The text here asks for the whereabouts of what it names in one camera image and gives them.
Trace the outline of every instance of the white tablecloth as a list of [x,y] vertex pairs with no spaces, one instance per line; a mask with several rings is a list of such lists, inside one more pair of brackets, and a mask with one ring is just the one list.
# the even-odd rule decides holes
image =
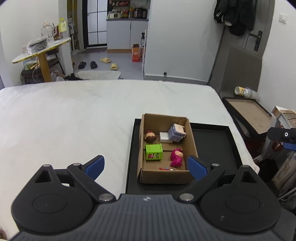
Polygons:
[[105,169],[96,181],[116,197],[124,193],[133,123],[143,113],[229,126],[242,163],[259,171],[209,86],[142,80],[42,83],[2,89],[0,110],[0,225],[9,237],[17,232],[10,206],[42,164],[63,169],[101,154]]

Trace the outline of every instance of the black door handle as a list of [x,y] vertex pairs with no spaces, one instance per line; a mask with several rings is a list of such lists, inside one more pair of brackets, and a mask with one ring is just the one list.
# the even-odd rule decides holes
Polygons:
[[261,42],[261,37],[262,37],[262,34],[263,32],[262,31],[258,31],[258,35],[255,35],[255,34],[249,34],[249,36],[252,36],[254,38],[256,38],[256,43],[255,43],[255,47],[254,47],[254,50],[257,52],[258,49],[259,49],[259,45],[260,45],[260,42]]

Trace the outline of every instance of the silver screw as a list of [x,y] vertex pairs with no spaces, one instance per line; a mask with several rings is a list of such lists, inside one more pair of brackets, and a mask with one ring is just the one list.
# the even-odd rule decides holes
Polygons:
[[109,202],[113,199],[113,195],[110,193],[103,193],[99,196],[99,199],[103,202]]
[[179,198],[182,201],[188,202],[194,199],[194,196],[191,193],[182,193]]

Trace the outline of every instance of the slipper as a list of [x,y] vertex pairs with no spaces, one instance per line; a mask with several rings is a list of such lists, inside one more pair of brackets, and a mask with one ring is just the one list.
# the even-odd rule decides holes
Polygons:
[[81,61],[80,64],[78,65],[78,69],[84,69],[85,66],[86,66],[86,62]]
[[98,66],[97,66],[97,64],[96,64],[96,62],[95,61],[92,61],[91,62],[91,69],[95,69],[95,68],[97,68]]
[[111,59],[105,57],[105,58],[100,58],[100,61],[103,62],[103,63],[110,63]]
[[118,70],[117,64],[111,64],[111,70]]

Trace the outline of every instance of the white mat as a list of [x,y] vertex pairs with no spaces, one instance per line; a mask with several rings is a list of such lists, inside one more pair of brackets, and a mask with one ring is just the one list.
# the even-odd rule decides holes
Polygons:
[[82,70],[76,73],[78,78],[84,80],[117,80],[121,72],[120,71],[104,71],[104,70]]
[[105,169],[96,181],[117,197],[124,193],[133,123],[143,113],[229,126],[243,164],[259,172],[209,86],[143,80],[24,85],[0,91],[0,110],[0,225],[9,237],[17,232],[12,201],[42,164],[63,169],[101,154]]

